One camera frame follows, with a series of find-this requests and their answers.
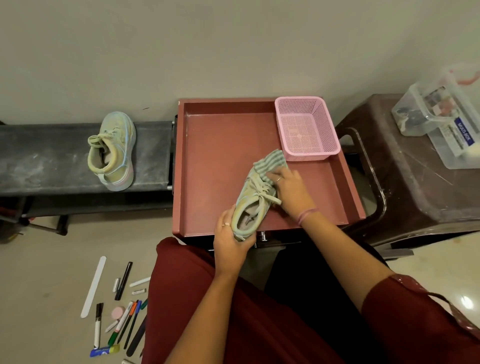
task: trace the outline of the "floor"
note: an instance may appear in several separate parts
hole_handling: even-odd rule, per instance
[[[72,217],[66,237],[27,229],[24,236],[0,245],[4,277],[0,327],[9,328],[0,332],[3,361],[84,363],[93,346],[95,308],[85,319],[80,312],[100,256],[105,255],[107,262],[94,303],[105,303],[105,328],[111,321],[109,313],[118,305],[112,292],[115,278],[122,276],[128,261],[133,262],[129,282],[148,277],[156,259],[155,245],[170,232],[171,211],[85,215]],[[480,326],[479,241],[480,234],[475,233],[418,248],[414,256],[390,262],[390,267],[444,294]],[[262,288],[278,250],[250,251],[242,276]],[[131,290],[125,290],[120,304],[126,306],[132,299]],[[145,311],[139,314],[136,328]],[[102,333],[101,346],[108,338]],[[140,349],[129,360],[139,363],[139,354]],[[120,363],[123,358],[121,350],[95,360]]]

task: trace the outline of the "wall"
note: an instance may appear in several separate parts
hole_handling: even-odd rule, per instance
[[[180,97],[321,95],[339,122],[434,65],[480,60],[479,15],[476,0],[5,1],[0,120],[169,120]]]

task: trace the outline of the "brown plastic stool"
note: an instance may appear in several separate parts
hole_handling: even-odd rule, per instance
[[[372,246],[480,230],[480,170],[449,170],[427,135],[403,136],[391,110],[402,95],[373,95],[336,127],[350,135],[377,202],[344,228]]]

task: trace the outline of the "striped cloth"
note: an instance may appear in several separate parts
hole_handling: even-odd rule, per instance
[[[268,156],[253,164],[253,169],[255,169],[255,172],[260,175],[260,178],[272,185],[273,181],[265,175],[265,172],[270,172],[276,167],[288,168],[287,161],[285,161],[285,157],[283,156],[283,152],[279,149],[274,150]]]

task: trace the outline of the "shoelace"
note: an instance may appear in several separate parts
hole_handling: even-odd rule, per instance
[[[114,138],[113,132],[115,131],[115,129],[118,129],[118,126],[115,126],[113,128],[113,131],[111,131],[111,132],[100,133],[100,134],[97,134],[97,135],[89,136],[88,137],[88,144],[92,148],[103,148],[103,150],[108,151],[108,148],[105,145],[105,143],[103,142],[103,139],[104,138],[105,139],[113,139]]]
[[[259,204],[254,213],[251,214],[248,218],[248,221],[253,220],[259,214],[262,202],[267,203],[267,200],[269,200],[270,202],[273,202],[277,205],[280,205],[282,203],[280,199],[267,193],[268,190],[270,190],[271,185],[262,180],[258,174],[251,176],[250,181],[252,182],[251,187],[256,190],[253,193],[253,196],[258,196]]]

